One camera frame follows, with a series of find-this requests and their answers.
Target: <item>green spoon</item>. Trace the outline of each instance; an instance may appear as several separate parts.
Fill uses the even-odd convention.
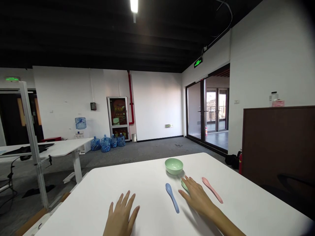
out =
[[[187,188],[186,184],[184,183],[184,181],[181,181],[181,185],[189,193],[188,188]]]

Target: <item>pink spoon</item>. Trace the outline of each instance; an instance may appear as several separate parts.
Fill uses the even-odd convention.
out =
[[[202,182],[213,192],[213,194],[216,196],[219,202],[223,204],[222,198],[218,195],[218,193],[214,190],[214,188],[212,188],[209,181],[205,177],[202,177]]]

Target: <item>red pipe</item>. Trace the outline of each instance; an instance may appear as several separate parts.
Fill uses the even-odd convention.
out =
[[[135,119],[134,119],[134,103],[132,102],[131,76],[130,76],[130,71],[127,70],[127,72],[128,72],[128,78],[129,78],[130,105],[131,105],[131,118],[132,118],[132,122],[129,122],[129,124],[133,125],[135,123]]]

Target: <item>blue spoon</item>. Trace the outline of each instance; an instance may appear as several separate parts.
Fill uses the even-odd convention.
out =
[[[173,204],[174,204],[176,213],[178,214],[178,213],[179,213],[179,208],[178,208],[177,202],[176,202],[176,200],[175,200],[175,198],[174,198],[174,195],[173,195],[173,192],[172,192],[172,188],[171,188],[171,186],[170,186],[169,183],[167,183],[167,184],[165,185],[165,187],[166,187],[166,191],[168,192],[168,194],[170,195],[170,197],[171,197],[171,199],[172,199],[172,201],[173,201]]]

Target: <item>exit sign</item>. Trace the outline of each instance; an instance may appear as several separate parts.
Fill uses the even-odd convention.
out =
[[[19,82],[20,78],[19,77],[5,77],[6,81],[9,82]]]
[[[199,66],[201,62],[202,62],[202,57],[199,58],[199,59],[194,63],[194,68],[196,68],[197,66]]]

